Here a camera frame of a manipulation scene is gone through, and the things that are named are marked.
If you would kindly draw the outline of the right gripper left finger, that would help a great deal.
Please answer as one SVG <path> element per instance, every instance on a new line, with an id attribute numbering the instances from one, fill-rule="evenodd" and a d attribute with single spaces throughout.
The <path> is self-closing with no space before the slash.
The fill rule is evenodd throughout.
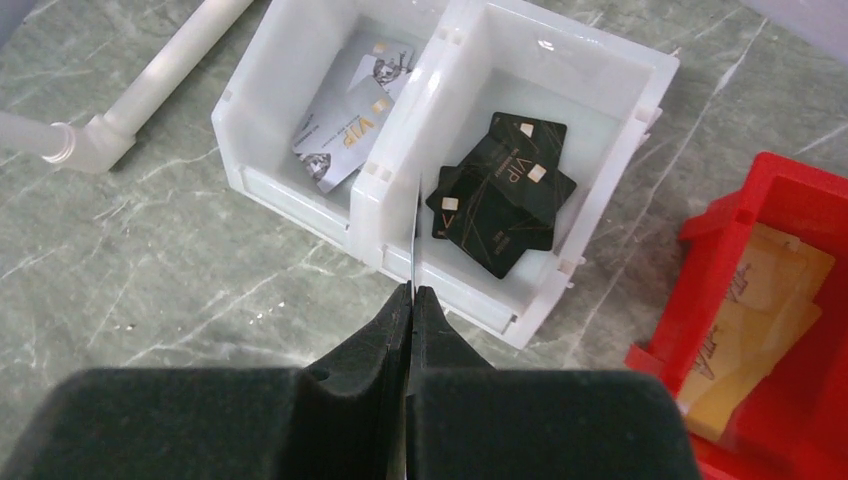
<path id="1" fill-rule="evenodd" d="M 95 368 L 61 382 L 5 479 L 402 479 L 412 288 L 305 368 Z"/>

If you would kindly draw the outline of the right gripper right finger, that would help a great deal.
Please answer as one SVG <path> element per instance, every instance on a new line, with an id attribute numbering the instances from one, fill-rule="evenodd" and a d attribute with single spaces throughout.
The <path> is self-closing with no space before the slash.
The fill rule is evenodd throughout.
<path id="1" fill-rule="evenodd" d="M 630 370 L 498 370 L 420 287 L 412 313 L 411 479 L 696 479 L 682 418 Z"/>

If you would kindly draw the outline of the silver grey credit card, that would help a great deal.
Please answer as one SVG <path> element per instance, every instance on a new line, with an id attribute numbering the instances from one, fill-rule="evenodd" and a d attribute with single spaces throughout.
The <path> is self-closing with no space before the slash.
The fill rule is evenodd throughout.
<path id="1" fill-rule="evenodd" d="M 421 177 L 418 177 L 414 183 L 414 198 L 413 198 L 413 209 L 411 214 L 411 231 L 410 231 L 410 296 L 412 305 L 415 305 L 417 292 L 418 292 L 418 276 L 419 276 L 419 265 L 421 261 L 421 248 L 420 248 L 420 210 L 422 200 L 422 181 Z"/>

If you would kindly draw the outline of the black credit card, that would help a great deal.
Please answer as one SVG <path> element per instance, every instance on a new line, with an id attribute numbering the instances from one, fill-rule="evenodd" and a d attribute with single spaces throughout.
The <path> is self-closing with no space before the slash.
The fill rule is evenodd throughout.
<path id="1" fill-rule="evenodd" d="M 576 190 L 560 170 L 567 132 L 563 123 L 496 112 L 462 164 L 480 168 L 511 204 L 552 228 Z"/>

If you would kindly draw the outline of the black holder in tray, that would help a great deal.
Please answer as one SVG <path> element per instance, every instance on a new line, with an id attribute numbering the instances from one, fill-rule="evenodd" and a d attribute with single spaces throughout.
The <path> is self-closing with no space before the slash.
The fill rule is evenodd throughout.
<path id="1" fill-rule="evenodd" d="M 431 236 L 452 242 L 498 279 L 526 251 L 553 248 L 553 228 L 511 203 L 480 173 L 441 167 L 426 205 L 434 213 Z"/>

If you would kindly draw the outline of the cards in white tray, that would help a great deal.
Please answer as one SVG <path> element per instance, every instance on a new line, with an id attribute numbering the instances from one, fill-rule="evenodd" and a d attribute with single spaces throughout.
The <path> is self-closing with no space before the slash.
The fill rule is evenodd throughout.
<path id="1" fill-rule="evenodd" d="M 292 138 L 292 152 L 328 193 L 366 161 L 411 78 L 416 48 L 357 32 L 333 60 Z"/>

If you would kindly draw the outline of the orange card in bin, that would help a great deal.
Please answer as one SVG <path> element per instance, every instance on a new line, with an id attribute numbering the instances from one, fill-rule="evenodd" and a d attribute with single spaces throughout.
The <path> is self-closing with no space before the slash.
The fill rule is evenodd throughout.
<path id="1" fill-rule="evenodd" d="M 735 410 L 820 318 L 814 298 L 835 263 L 797 236 L 755 224 L 678 393 L 691 432 L 720 441 Z"/>

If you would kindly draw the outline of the white divided tray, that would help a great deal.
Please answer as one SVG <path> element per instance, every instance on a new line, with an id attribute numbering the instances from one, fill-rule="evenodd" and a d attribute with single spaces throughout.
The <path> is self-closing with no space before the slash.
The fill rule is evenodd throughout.
<path id="1" fill-rule="evenodd" d="M 367 34 L 411 46 L 412 79 L 359 173 L 323 194 L 293 139 L 321 88 L 345 91 Z M 560 168 L 577 189 L 551 251 L 525 254 L 497 279 L 449 242 L 424 241 L 424 284 L 520 349 L 570 287 L 679 65 L 525 1 L 274 1 L 211 120 L 233 189 L 400 282 L 417 192 L 435 188 L 493 114 L 565 124 Z"/>

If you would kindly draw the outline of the red plastic bin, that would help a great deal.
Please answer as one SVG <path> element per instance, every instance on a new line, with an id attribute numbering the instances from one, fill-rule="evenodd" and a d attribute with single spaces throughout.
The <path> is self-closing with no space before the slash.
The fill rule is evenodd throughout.
<path id="1" fill-rule="evenodd" d="M 768 152 L 688 219 L 628 367 L 659 378 L 707 479 L 847 475 L 847 181 Z"/>

